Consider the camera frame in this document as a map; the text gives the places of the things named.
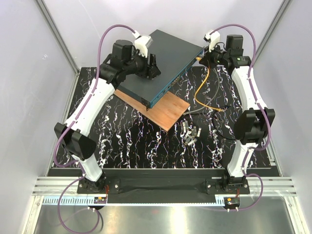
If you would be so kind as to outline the teal network switch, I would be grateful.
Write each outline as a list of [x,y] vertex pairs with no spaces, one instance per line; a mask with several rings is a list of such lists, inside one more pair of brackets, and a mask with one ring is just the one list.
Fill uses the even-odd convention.
[[117,88],[139,101],[146,109],[153,108],[203,52],[203,47],[158,29],[151,33],[151,37],[153,43],[148,51],[155,54],[156,64],[161,74],[152,80],[128,75]]

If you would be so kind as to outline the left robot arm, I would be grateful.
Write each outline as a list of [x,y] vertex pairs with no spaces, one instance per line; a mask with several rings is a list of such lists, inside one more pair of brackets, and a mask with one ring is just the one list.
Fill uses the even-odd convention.
[[140,36],[134,42],[117,40],[112,52],[97,68],[96,77],[79,106],[64,124],[57,123],[54,127],[58,140],[53,156],[63,147],[73,157],[73,162],[79,163],[94,193],[104,190],[105,181],[95,158],[97,144],[89,138],[90,129],[105,102],[128,75],[148,79],[160,75],[156,56],[148,53],[152,42],[150,36]]

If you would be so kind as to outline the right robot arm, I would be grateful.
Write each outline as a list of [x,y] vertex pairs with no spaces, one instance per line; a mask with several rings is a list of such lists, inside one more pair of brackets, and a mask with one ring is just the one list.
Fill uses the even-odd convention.
[[251,59],[243,55],[243,36],[228,35],[225,49],[218,45],[220,34],[208,32],[204,39],[209,46],[200,64],[209,68],[223,65],[235,83],[241,99],[242,114],[234,124],[235,148],[222,177],[207,181],[208,194],[248,194],[247,166],[263,139],[268,138],[275,118],[274,109],[267,108],[254,80]]

